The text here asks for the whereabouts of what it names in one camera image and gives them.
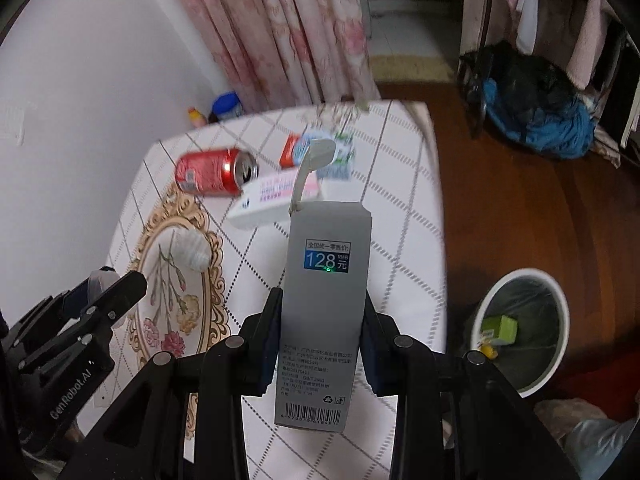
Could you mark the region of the green cardboard box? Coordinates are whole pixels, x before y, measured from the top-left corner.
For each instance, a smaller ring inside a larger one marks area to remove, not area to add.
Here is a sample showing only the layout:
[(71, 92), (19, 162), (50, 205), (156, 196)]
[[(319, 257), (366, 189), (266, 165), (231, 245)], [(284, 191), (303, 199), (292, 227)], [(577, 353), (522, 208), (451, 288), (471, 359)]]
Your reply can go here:
[(491, 346), (514, 344), (518, 334), (518, 321), (506, 315), (484, 318), (480, 326), (480, 341)]

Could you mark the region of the grey white carton box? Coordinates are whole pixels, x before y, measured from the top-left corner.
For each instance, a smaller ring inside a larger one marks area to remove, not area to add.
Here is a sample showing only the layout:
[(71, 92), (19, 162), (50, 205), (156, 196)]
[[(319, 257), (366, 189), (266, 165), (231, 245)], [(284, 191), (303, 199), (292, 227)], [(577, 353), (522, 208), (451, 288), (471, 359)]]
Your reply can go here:
[(360, 203), (304, 200), (314, 172), (299, 165), (290, 206), (274, 421), (346, 426), (364, 306), (372, 217)]

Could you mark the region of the crumpled white plastic tray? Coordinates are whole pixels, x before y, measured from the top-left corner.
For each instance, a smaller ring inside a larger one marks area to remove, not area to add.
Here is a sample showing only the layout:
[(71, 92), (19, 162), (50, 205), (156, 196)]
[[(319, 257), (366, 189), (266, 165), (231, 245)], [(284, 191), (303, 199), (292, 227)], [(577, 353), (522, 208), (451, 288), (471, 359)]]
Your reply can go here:
[(180, 230), (175, 235), (171, 253), (179, 268), (205, 272), (212, 262), (213, 252), (204, 233), (199, 230)]

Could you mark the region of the white floral tablecloth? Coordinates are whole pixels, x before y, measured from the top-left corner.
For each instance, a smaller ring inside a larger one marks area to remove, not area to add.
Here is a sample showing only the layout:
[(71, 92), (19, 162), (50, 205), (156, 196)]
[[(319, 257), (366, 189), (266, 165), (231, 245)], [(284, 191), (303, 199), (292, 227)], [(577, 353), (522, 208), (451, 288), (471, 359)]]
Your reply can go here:
[[(322, 180), (321, 195), (360, 203), (372, 216), (368, 292), (401, 332), (439, 352), (446, 346), (446, 272), (442, 192), (433, 123), (422, 103), (374, 101), (273, 110), (155, 143), (142, 159), (118, 220), (108, 263), (148, 281), (146, 296), (117, 322), (115, 368), (82, 410), (86, 434), (143, 365), (166, 350), (185, 358), (236, 334), (285, 280), (290, 222), (240, 230), (227, 220), (230, 197), (178, 189), (186, 153), (239, 148), (265, 176), (278, 171), (286, 139), (322, 129), (350, 133), (349, 180)], [(212, 248), (205, 272), (179, 268), (171, 253), (180, 230), (199, 230)]]

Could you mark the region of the red soda can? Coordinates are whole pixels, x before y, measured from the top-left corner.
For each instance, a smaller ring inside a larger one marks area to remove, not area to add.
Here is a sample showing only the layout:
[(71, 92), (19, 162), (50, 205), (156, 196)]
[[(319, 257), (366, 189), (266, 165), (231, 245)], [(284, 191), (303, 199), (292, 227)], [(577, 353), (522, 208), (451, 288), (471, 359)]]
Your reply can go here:
[(243, 186), (258, 176), (255, 156), (239, 148), (186, 153), (175, 166), (178, 189), (203, 197), (240, 196)]

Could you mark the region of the pink white medicine box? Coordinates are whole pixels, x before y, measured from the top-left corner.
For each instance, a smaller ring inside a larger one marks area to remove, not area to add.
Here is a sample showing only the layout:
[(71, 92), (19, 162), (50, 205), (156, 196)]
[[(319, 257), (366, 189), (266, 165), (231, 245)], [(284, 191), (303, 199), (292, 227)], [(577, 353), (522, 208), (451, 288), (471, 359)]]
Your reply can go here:
[(227, 220), (240, 230), (254, 230), (290, 218), (298, 170), (288, 169), (248, 182), (229, 210)]

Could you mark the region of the orange capped bottle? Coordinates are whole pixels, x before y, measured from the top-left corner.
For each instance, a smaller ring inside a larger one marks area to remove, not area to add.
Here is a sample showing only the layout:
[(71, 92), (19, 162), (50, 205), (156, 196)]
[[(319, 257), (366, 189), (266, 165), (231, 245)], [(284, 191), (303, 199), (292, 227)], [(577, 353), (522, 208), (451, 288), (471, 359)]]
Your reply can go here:
[(195, 107), (188, 109), (188, 117), (194, 128), (203, 128), (208, 125), (208, 119)]

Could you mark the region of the blue capped bottle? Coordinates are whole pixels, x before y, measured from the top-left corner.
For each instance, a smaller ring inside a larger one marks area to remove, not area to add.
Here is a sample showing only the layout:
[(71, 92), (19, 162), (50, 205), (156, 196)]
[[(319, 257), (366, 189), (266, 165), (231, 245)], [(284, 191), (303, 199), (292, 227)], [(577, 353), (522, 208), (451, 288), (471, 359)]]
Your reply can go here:
[(244, 114), (244, 108), (239, 96), (234, 92), (228, 92), (216, 97), (208, 115), (208, 122), (225, 122), (240, 117)]

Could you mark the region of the blue clothes pile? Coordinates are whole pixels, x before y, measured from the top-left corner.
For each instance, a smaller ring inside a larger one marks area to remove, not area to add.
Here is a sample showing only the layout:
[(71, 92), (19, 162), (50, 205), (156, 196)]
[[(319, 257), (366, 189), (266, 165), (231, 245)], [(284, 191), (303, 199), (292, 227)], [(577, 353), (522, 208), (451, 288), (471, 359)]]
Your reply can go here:
[(591, 148), (596, 124), (580, 99), (569, 100), (558, 112), (537, 108), (529, 118), (526, 114), (517, 118), (500, 96), (495, 81), (486, 79), (482, 89), (486, 117), (508, 140), (529, 151), (560, 159), (581, 158)]

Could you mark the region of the blue white milk carton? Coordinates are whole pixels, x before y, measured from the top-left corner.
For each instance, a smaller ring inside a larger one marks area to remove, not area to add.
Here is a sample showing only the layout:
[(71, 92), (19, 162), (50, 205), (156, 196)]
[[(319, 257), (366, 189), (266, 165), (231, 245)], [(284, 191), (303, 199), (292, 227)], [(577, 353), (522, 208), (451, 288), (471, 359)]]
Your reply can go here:
[(281, 169), (310, 162), (319, 179), (349, 180), (354, 166), (355, 148), (350, 133), (308, 129), (303, 134), (290, 134), (281, 152)]

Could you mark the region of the pink floral curtain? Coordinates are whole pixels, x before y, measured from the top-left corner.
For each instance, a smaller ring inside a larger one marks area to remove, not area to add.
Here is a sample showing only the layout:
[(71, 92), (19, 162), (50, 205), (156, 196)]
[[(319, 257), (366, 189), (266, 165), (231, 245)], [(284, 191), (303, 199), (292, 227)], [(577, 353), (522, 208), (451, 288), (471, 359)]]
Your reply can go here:
[(360, 0), (179, 0), (249, 113), (380, 96)]

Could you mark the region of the black metal chair frame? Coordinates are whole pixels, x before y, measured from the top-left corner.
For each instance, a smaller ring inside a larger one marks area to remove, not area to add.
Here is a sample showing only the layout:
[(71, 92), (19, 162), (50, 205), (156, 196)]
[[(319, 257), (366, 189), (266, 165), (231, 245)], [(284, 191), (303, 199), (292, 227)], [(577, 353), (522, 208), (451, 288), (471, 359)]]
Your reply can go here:
[(480, 52), (468, 52), (460, 56), (457, 85), (460, 96), (465, 102), (465, 117), (472, 139), (478, 139), (484, 128), (487, 107), (484, 81), (487, 72), (487, 63)]

